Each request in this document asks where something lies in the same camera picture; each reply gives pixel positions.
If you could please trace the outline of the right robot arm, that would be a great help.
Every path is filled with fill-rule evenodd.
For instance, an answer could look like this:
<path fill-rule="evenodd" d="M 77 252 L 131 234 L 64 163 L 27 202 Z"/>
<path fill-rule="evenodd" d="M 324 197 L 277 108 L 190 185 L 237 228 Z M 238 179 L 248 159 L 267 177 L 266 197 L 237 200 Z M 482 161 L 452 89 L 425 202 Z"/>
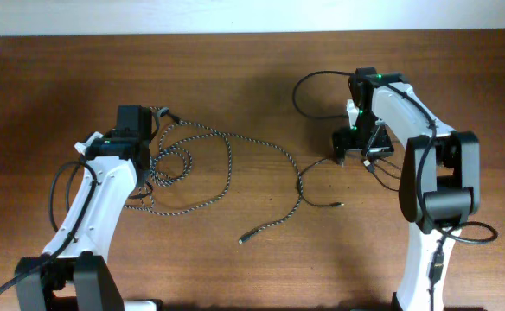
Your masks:
<path fill-rule="evenodd" d="M 401 73 L 358 68 L 348 75 L 348 88 L 349 124 L 332 136 L 338 161 L 358 151 L 364 166 L 374 169 L 376 161 L 393 154 L 393 137 L 405 149 L 398 196 L 409 238 L 391 308 L 442 310 L 454 245 L 475 243 L 461 231 L 481 203 L 479 140 L 439 120 Z"/>

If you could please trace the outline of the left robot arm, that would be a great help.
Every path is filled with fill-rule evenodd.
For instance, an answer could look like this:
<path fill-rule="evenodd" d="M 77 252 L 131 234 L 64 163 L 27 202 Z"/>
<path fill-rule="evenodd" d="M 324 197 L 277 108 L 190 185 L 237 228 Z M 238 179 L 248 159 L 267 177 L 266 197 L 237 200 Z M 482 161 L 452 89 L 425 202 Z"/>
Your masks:
<path fill-rule="evenodd" d="M 106 264 L 123 206 L 146 181 L 158 129 L 151 109 L 122 105 L 112 130 L 75 144 L 75 166 L 84 169 L 80 189 L 42 254 L 22 258 L 15 269 L 22 310 L 159 309 L 156 301 L 124 300 Z"/>

